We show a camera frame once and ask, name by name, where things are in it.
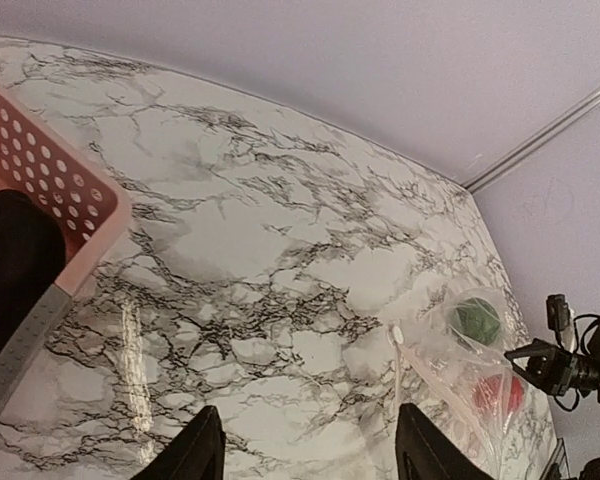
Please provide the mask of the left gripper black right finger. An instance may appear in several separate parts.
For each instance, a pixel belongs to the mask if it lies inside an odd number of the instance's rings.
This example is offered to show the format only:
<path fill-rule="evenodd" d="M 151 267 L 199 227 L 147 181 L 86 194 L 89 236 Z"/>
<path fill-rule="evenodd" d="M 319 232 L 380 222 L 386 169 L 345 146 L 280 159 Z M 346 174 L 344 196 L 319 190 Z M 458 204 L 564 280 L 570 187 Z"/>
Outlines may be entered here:
<path fill-rule="evenodd" d="M 400 480 L 490 480 L 413 403 L 399 408 L 397 468 Z"/>

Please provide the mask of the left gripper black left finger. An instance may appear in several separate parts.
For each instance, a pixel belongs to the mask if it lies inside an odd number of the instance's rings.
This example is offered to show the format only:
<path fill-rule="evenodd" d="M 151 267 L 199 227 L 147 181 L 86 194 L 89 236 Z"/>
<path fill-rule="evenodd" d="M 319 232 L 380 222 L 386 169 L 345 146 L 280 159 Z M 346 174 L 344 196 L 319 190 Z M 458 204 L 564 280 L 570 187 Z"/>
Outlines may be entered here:
<path fill-rule="evenodd" d="M 203 407 L 132 480 L 221 480 L 225 432 L 215 406 Z"/>

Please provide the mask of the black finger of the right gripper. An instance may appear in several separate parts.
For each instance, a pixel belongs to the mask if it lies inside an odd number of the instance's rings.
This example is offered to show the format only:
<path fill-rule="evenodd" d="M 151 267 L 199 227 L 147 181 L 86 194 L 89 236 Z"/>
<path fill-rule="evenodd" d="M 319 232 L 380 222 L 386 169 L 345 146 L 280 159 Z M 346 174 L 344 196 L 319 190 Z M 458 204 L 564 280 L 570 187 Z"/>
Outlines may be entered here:
<path fill-rule="evenodd" d="M 504 353 L 504 357 L 511 363 L 514 363 L 519 359 L 532 359 L 539 358 L 546 360 L 550 360 L 553 358 L 555 353 L 555 345 L 551 344 L 545 340 L 541 339 L 533 339 L 530 344 L 524 345 L 522 347 L 508 350 Z"/>
<path fill-rule="evenodd" d="M 531 359 L 513 359 L 510 361 L 514 373 L 529 385 L 534 387 L 538 383 L 536 365 Z"/>

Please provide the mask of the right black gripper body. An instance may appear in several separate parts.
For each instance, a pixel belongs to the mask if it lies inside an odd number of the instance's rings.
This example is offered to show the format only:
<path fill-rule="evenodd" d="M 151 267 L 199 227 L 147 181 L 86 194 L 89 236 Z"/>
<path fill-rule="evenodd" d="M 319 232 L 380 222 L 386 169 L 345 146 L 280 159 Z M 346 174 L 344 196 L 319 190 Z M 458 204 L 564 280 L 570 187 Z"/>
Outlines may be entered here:
<path fill-rule="evenodd" d="M 591 335 L 577 352 L 535 339 L 527 361 L 527 381 L 556 399 L 567 391 L 577 392 L 577 398 L 591 393 L 600 404 L 600 316 L 587 328 Z"/>

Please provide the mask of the red fake tomato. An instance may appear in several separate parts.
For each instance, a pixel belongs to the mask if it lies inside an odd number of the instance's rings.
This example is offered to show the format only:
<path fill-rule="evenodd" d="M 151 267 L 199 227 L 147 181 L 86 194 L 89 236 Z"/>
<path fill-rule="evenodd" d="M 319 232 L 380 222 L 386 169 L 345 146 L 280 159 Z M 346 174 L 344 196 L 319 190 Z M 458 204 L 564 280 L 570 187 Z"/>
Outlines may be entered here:
<path fill-rule="evenodd" d="M 525 397 L 525 390 L 517 377 L 512 377 L 509 387 L 503 384 L 501 374 L 480 379 L 472 394 L 473 405 L 481 413 L 495 413 L 501 407 L 506 414 L 517 412 Z"/>

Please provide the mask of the green fake leafy vegetable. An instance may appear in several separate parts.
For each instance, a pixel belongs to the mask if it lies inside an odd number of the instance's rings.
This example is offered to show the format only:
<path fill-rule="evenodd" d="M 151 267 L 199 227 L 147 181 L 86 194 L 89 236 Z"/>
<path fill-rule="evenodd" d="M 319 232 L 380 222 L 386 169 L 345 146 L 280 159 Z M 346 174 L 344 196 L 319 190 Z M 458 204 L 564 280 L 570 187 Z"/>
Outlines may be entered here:
<path fill-rule="evenodd" d="M 479 297 L 471 297 L 457 303 L 451 323 L 461 335 L 484 346 L 492 345 L 501 330 L 501 321 L 496 309 Z"/>

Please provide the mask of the clear zip top bag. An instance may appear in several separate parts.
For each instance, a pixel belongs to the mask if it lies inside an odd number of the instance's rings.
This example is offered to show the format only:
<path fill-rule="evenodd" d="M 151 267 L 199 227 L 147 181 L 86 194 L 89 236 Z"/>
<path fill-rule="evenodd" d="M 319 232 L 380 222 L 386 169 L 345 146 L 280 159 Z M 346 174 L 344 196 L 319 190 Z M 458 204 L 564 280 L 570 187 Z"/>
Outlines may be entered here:
<path fill-rule="evenodd" d="M 455 305 L 471 297 L 488 301 L 500 317 L 500 333 L 490 346 L 461 335 L 451 323 Z M 483 377 L 501 374 L 506 387 L 516 377 L 504 357 L 507 349 L 515 347 L 513 319 L 504 294 L 490 287 L 451 291 L 421 316 L 390 323 L 388 339 L 395 351 L 396 382 L 402 381 L 405 369 L 415 373 L 447 409 L 433 423 L 476 467 L 492 476 L 499 474 L 505 437 L 521 408 L 512 414 L 501 407 L 495 413 L 481 413 L 473 405 L 472 394 Z"/>

